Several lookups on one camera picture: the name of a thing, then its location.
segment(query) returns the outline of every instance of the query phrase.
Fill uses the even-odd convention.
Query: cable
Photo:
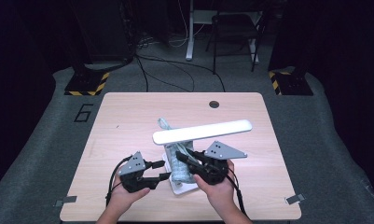
[[[178,0],[178,8],[180,9],[181,17],[183,18],[184,27],[186,28],[186,37],[184,38],[183,43],[181,43],[180,45],[172,45],[171,42],[169,42],[170,46],[172,46],[173,48],[179,48],[179,47],[183,46],[188,40],[188,38],[187,38],[187,23],[186,23],[186,19],[184,18],[184,15],[183,15],[183,10],[181,9],[180,0]]]
[[[163,82],[163,83],[165,83],[165,84],[168,84],[168,85],[171,85],[171,86],[175,86],[175,87],[177,87],[177,88],[179,88],[179,89],[181,89],[181,90],[184,90],[184,91],[193,92],[193,91],[195,90],[195,79],[193,79],[193,76],[192,76],[189,72],[187,72],[186,70],[184,70],[182,67],[177,66],[177,65],[175,65],[175,64],[172,64],[172,63],[170,63],[170,62],[168,62],[168,61],[166,61],[166,60],[164,60],[164,59],[162,59],[162,58],[160,58],[160,57],[157,57],[157,56],[150,56],[150,57],[156,58],[156,59],[158,59],[160,62],[168,63],[168,64],[170,64],[170,65],[172,65],[172,66],[174,66],[174,67],[180,69],[180,70],[183,71],[184,73],[186,73],[186,74],[190,77],[190,79],[192,80],[192,91],[188,91],[188,90],[186,90],[186,89],[184,89],[184,88],[182,88],[182,87],[176,86],[176,85],[174,85],[174,84],[167,83],[167,82],[165,82],[165,81],[163,81],[163,80],[159,80],[158,78],[153,77],[154,79],[156,79],[156,80],[158,80],[158,81],[160,81],[160,82]]]
[[[183,91],[189,91],[189,90],[184,89],[184,88],[182,88],[182,87],[180,87],[180,86],[177,86],[177,85],[174,85],[174,84],[172,84],[172,83],[169,83],[169,82],[166,82],[166,81],[160,80],[159,78],[150,75],[150,74],[147,73],[147,71],[144,69],[143,64],[142,64],[141,61],[140,61],[140,58],[139,58],[138,56],[136,56],[135,58],[136,58],[136,60],[137,60],[137,63],[138,63],[139,66],[140,66],[140,69],[143,71],[143,74],[144,74],[145,85],[146,85],[146,89],[145,89],[145,91],[146,91],[146,92],[149,91],[149,89],[148,89],[148,80],[147,80],[146,76],[152,77],[152,78],[156,79],[156,80],[159,81],[159,82],[162,82],[162,83],[167,84],[167,85],[170,85],[170,86],[174,86],[174,87],[179,88],[179,89],[181,89],[181,90],[183,90]]]
[[[214,73],[213,70],[211,70],[210,68],[207,68],[207,67],[204,67],[204,66],[201,66],[201,65],[197,65],[197,64],[193,64],[193,63],[183,63],[183,62],[177,62],[177,61],[171,61],[171,60],[159,60],[159,59],[153,59],[153,58],[147,58],[145,56],[142,56],[142,55],[137,55],[139,58],[142,58],[142,59],[146,59],[146,60],[150,60],[150,61],[156,61],[156,62],[166,62],[166,63],[181,63],[181,64],[185,64],[185,65],[188,65],[188,66],[195,66],[195,67],[199,67],[199,68],[202,68],[202,69],[205,69],[205,70],[208,70],[212,73]],[[224,82],[222,81],[222,78],[220,75],[217,74],[217,72],[214,73],[215,76],[218,77],[220,83],[221,83],[221,86],[222,86],[222,91],[223,92],[226,92],[225,91],[225,86],[224,86]]]
[[[142,48],[148,48],[149,44],[153,44],[154,42],[152,42],[154,40],[154,37],[152,36],[149,36],[147,34],[143,35],[140,39],[140,41],[137,43],[136,47],[138,49],[142,49]]]
[[[242,192],[239,189],[239,180],[237,179],[237,176],[235,175],[235,173],[232,170],[230,170],[230,169],[228,169],[228,170],[233,173],[233,176],[235,177],[236,183],[232,180],[232,178],[230,178],[229,175],[226,175],[226,178],[230,181],[230,183],[236,189],[236,194],[237,194],[237,199],[239,201],[240,210],[242,211],[243,214],[245,214],[247,216],[247,213],[245,212],[245,209],[244,209],[244,203],[242,202]]]
[[[210,7],[209,7],[209,10],[212,10],[213,9],[213,5],[214,5],[214,0],[212,1],[212,3],[211,3],[211,5],[210,5]],[[205,24],[203,24],[202,26],[201,26],[201,28],[193,35],[193,38],[195,38],[195,35],[197,35],[200,31],[201,31],[201,29],[203,29],[203,27],[204,27],[204,25]]]
[[[119,185],[121,184],[121,183],[119,183],[119,184],[115,185],[114,187],[112,187],[112,186],[113,186],[113,182],[114,182],[114,177],[115,177],[115,174],[117,173],[117,170],[119,169],[119,166],[120,166],[123,162],[128,161],[131,157],[132,157],[132,156],[127,157],[127,158],[123,159],[122,161],[120,161],[120,162],[117,164],[117,166],[115,167],[113,173],[111,174],[110,184],[109,184],[109,186],[108,186],[107,196],[105,197],[105,206],[108,206],[108,204],[110,203],[110,200],[111,200],[111,194],[112,194],[112,191],[114,190],[114,188],[116,188],[117,186],[119,186]]]

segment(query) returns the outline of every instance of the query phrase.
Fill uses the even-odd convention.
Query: table leg
[[[256,41],[253,39],[250,41],[250,52],[255,52],[256,51]],[[251,60],[252,62],[254,61],[254,54],[251,54]],[[256,56],[256,64],[259,64],[259,59],[258,59],[258,55]]]
[[[187,61],[192,61],[193,55],[193,44],[194,44],[194,36],[193,36],[193,0],[190,0],[190,8],[189,8],[189,40],[187,42]]]

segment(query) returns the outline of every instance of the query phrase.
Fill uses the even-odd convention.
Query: chair leg
[[[212,38],[213,38],[213,33],[210,34],[209,42],[207,42],[207,46],[206,46],[206,51],[209,50],[209,48],[210,48],[210,44],[212,42]]]
[[[254,50],[253,67],[251,69],[251,72],[254,72],[254,68],[256,67],[256,56],[258,54],[258,46],[259,44],[256,42],[256,50]]]
[[[216,71],[215,71],[215,59],[216,59],[216,35],[214,36],[214,59],[213,59],[213,75],[216,74]]]

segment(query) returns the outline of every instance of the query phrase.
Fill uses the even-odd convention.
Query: black cable
[[[79,20],[79,17],[78,17],[77,14],[76,14],[76,11],[73,10],[73,12],[74,12],[74,15],[75,15],[75,17],[76,17],[76,21],[78,22],[79,27],[81,28],[81,32],[82,32],[82,33],[87,37],[87,40],[90,41],[90,43],[91,43],[91,45],[94,47],[94,49],[97,50],[97,48],[95,48],[96,46],[92,43],[90,37],[88,36],[87,31],[86,31],[85,29],[82,29],[83,26],[81,25],[81,22],[80,22],[80,20]],[[148,38],[146,38],[146,39],[143,39],[143,40],[141,40],[139,43],[136,43],[136,47],[137,47],[138,49],[146,48],[146,47],[148,47],[148,44],[150,43],[150,42],[148,42],[148,40],[152,40],[152,39],[153,39],[152,37],[148,37]],[[138,60],[138,57],[141,57],[141,56],[138,56],[137,54],[135,54],[134,57]],[[146,59],[146,60],[151,60],[151,61],[159,61],[159,62],[160,62],[160,61],[164,61],[164,62],[167,62],[167,63],[180,63],[180,62],[175,62],[175,61],[154,60],[154,59],[149,59],[149,58],[146,58],[146,57],[141,57],[141,58],[144,58],[144,59]],[[130,58],[130,59],[125,59],[125,60],[123,60],[123,62],[121,62],[121,64],[118,64],[118,65],[114,65],[114,66],[106,67],[106,68],[103,68],[103,69],[91,69],[91,70],[93,70],[93,71],[97,71],[97,72],[108,73],[108,72],[111,72],[111,71],[117,70],[117,69],[119,69],[119,68],[121,68],[121,67],[123,67],[123,66],[129,64],[131,61],[132,61],[132,58]],[[147,81],[146,76],[150,76],[150,77],[152,77],[152,78],[154,78],[154,79],[156,79],[156,80],[158,80],[158,81],[160,81],[160,82],[163,82],[163,83],[165,83],[165,84],[168,84],[168,85],[171,85],[171,86],[174,86],[174,87],[180,88],[181,90],[188,91],[188,90],[186,90],[186,89],[184,89],[184,88],[181,88],[181,87],[176,86],[176,85],[171,84],[171,83],[167,83],[167,82],[165,82],[165,81],[163,81],[163,80],[160,80],[160,79],[158,79],[158,78],[156,78],[156,77],[153,77],[153,76],[149,75],[149,74],[147,73],[147,71],[144,70],[143,65],[141,64],[141,61],[138,60],[137,63],[139,64],[140,68],[142,69],[143,74],[144,74],[144,77],[145,77],[145,84],[146,84],[146,89],[145,89],[145,90],[146,90],[146,91],[148,91],[148,81]],[[209,68],[206,68],[206,67],[204,67],[204,66],[196,65],[196,64],[190,64],[190,63],[181,63],[181,64],[187,64],[187,65],[190,65],[190,66],[196,66],[196,67],[203,68],[203,69],[206,69],[206,70],[211,71],[214,75],[216,75],[216,76],[218,77],[218,79],[219,79],[219,81],[220,81],[220,83],[221,83],[221,86],[222,86],[222,90],[223,90],[223,92],[225,92],[225,87],[224,87],[224,83],[223,83],[223,81],[222,81],[222,78],[221,78],[217,73],[214,73],[213,70],[211,70],[211,69],[209,69]],[[195,83],[194,83],[193,78],[192,78],[192,81],[193,81],[193,89],[192,89],[192,91],[194,91],[194,90],[195,90]]]
[[[152,36],[148,36],[148,35],[145,35],[143,37],[141,37],[140,41],[137,43],[136,47],[138,49],[142,49],[142,48],[148,48],[149,44],[152,44],[153,42],[153,37]]]
[[[115,185],[114,187],[112,187],[112,186],[113,186],[114,177],[115,177],[115,174],[117,173],[117,170],[119,169],[119,166],[120,166],[123,162],[128,161],[131,157],[132,157],[132,156],[127,157],[127,158],[123,159],[122,161],[120,161],[120,162],[117,164],[117,166],[115,167],[113,173],[111,174],[110,184],[109,184],[109,186],[108,186],[107,196],[105,197],[105,206],[108,206],[108,204],[110,203],[110,200],[111,200],[111,194],[112,194],[112,191],[114,190],[114,188],[117,187],[119,184],[121,184],[121,183],[119,183],[119,184]]]
[[[137,64],[139,65],[141,71],[143,72],[144,79],[145,79],[145,91],[148,92],[148,79],[146,78],[146,71],[143,67],[143,64],[140,61],[140,58],[136,57],[136,56],[135,56],[135,58],[136,58]]]
[[[210,68],[207,68],[207,67],[204,67],[204,66],[201,66],[201,65],[197,65],[197,64],[193,64],[193,63],[183,63],[183,62],[177,62],[177,61],[171,61],[171,60],[159,60],[159,59],[153,59],[153,58],[147,58],[145,56],[142,56],[142,55],[137,55],[138,57],[142,58],[142,59],[146,59],[146,60],[150,60],[150,61],[156,61],[156,62],[166,62],[166,63],[181,63],[181,64],[185,64],[185,65],[189,65],[189,66],[195,66],[195,67],[199,67],[199,68],[202,68],[202,69],[205,69],[205,70],[208,70],[212,73],[214,73],[213,70],[211,70]],[[222,86],[222,91],[223,92],[226,92],[225,91],[225,86],[224,86],[224,82],[222,81],[222,78],[220,75],[217,74],[217,72],[214,73],[215,76],[218,77],[220,83],[221,83],[221,86]]]
[[[230,183],[236,189],[236,195],[237,195],[237,199],[239,201],[240,210],[242,211],[243,214],[245,214],[247,216],[247,213],[245,212],[245,209],[244,209],[244,203],[242,202],[242,191],[239,189],[239,181],[238,181],[235,173],[232,170],[230,170],[230,171],[233,173],[233,176],[235,177],[236,183],[232,180],[232,178],[230,178],[229,175],[226,175],[226,178],[230,181]]]
[[[170,64],[170,65],[172,65],[172,66],[178,68],[179,70],[183,71],[184,73],[186,73],[186,74],[190,77],[190,79],[192,80],[192,91],[195,90],[195,79],[193,79],[193,76],[192,76],[189,72],[187,72],[186,70],[184,70],[182,67],[177,66],[177,65],[172,64],[172,63],[169,63],[169,62],[167,62],[166,60],[164,60],[164,59],[162,59],[162,58],[160,58],[160,57],[157,57],[157,56],[150,56],[150,57],[157,58],[157,59],[160,60],[160,62],[168,63],[168,64]],[[183,91],[188,91],[188,90],[186,90],[186,89],[184,89],[184,88],[182,88],[182,87],[179,87],[179,86],[176,86],[176,85],[174,85],[174,84],[171,84],[171,83],[165,82],[165,81],[163,81],[163,80],[159,80],[159,79],[156,78],[156,77],[153,77],[153,78],[156,79],[156,80],[158,80],[158,81],[160,81],[160,82],[163,82],[163,83],[165,83],[165,84],[168,84],[168,85],[171,85],[171,86],[175,86],[175,87],[177,87],[177,88],[179,88],[179,89],[181,89],[181,90],[183,90]]]

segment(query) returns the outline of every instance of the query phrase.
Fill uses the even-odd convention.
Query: grey carpet
[[[194,59],[189,64],[211,69],[212,54],[204,51],[206,41],[207,38],[201,38],[195,42]],[[320,82],[309,74],[306,76],[314,96],[275,95],[267,71],[273,41],[274,36],[265,38],[254,73],[250,72],[248,56],[220,58],[217,73],[226,91],[253,91],[263,95],[295,192],[307,197],[300,204],[301,219],[292,223],[374,224],[374,197],[368,190],[367,178],[334,130]],[[151,44],[137,53],[186,63],[186,47]],[[222,91],[219,78],[206,69],[185,64],[175,67],[143,59],[141,62],[152,76],[147,78],[149,91]],[[136,60],[111,72],[98,96],[63,95],[72,74],[72,69],[65,69],[53,75],[57,88],[52,100],[0,183],[0,223],[60,223],[61,208],[53,204],[67,195],[103,96],[111,91],[146,89]],[[74,122],[83,105],[91,111],[90,118],[87,122]],[[284,222],[259,220],[256,223]]]

